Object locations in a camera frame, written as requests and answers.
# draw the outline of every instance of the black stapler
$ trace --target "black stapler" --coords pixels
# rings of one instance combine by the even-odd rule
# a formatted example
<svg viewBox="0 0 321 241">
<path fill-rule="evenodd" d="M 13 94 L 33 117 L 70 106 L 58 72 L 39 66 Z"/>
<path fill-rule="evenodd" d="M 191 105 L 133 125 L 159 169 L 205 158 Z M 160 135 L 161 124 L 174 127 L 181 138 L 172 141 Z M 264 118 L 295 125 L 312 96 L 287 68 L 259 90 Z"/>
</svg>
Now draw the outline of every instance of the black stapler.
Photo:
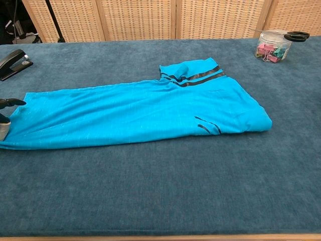
<svg viewBox="0 0 321 241">
<path fill-rule="evenodd" d="M 14 50 L 4 59 L 0 60 L 0 80 L 5 81 L 31 65 L 33 65 L 33 62 L 29 60 L 23 50 Z"/>
</svg>

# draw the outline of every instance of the jar lid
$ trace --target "jar lid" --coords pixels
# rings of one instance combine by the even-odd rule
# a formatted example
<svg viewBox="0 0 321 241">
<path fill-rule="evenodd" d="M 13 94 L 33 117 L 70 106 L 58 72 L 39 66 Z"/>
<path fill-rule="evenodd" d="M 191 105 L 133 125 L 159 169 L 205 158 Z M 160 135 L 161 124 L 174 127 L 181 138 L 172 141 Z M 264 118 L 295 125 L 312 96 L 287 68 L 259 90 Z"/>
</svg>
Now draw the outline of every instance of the jar lid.
<svg viewBox="0 0 321 241">
<path fill-rule="evenodd" d="M 291 43 L 291 41 L 288 41 L 287 39 L 284 38 L 284 34 L 286 34 L 287 31 L 285 30 L 267 30 L 263 31 L 260 35 L 260 37 L 265 41 L 265 42 L 270 42 L 270 43 Z"/>
</svg>

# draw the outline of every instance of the black scissors handle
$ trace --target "black scissors handle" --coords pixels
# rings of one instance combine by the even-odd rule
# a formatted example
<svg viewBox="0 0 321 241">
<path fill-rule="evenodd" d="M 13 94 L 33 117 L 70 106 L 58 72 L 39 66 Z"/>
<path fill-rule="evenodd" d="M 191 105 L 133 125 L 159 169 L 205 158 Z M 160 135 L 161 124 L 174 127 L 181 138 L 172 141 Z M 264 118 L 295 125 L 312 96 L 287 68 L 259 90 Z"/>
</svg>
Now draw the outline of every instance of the black scissors handle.
<svg viewBox="0 0 321 241">
<path fill-rule="evenodd" d="M 309 33 L 300 32 L 300 31 L 292 31 L 284 34 L 284 38 L 292 41 L 292 42 L 304 42 L 310 37 Z"/>
</svg>

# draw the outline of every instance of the black stand leg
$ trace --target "black stand leg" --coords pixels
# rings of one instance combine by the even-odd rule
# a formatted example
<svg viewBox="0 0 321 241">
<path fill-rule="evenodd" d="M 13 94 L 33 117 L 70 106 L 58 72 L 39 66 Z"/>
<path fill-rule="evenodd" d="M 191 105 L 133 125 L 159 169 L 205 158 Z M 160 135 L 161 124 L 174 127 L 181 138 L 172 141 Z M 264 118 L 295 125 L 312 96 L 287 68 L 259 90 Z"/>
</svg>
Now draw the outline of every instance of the black stand leg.
<svg viewBox="0 0 321 241">
<path fill-rule="evenodd" d="M 52 17 L 52 20 L 54 21 L 54 24 L 56 26 L 56 29 L 57 29 L 57 32 L 58 32 L 58 35 L 59 35 L 58 43 L 65 43 L 66 41 L 65 41 L 64 37 L 62 36 L 61 30 L 59 28 L 55 13 L 54 13 L 54 11 L 53 11 L 53 9 L 51 7 L 50 1 L 46 0 L 46 4 L 47 4 L 47 7 L 48 7 L 49 12 L 50 12 L 50 15 Z"/>
</svg>

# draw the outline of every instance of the blue carpeted surface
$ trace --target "blue carpeted surface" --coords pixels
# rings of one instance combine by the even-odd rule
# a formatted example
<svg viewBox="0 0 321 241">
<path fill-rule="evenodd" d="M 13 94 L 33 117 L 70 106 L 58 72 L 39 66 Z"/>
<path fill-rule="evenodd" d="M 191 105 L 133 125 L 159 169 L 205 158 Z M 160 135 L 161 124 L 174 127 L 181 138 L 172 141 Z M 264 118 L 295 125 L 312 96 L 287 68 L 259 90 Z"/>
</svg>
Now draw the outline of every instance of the blue carpeted surface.
<svg viewBox="0 0 321 241">
<path fill-rule="evenodd" d="M 159 79 L 160 64 L 213 57 L 273 120 L 265 133 L 0 150 L 0 235 L 321 232 L 321 37 L 277 64 L 253 57 L 256 41 L 0 46 L 34 61 L 0 98 Z"/>
</svg>

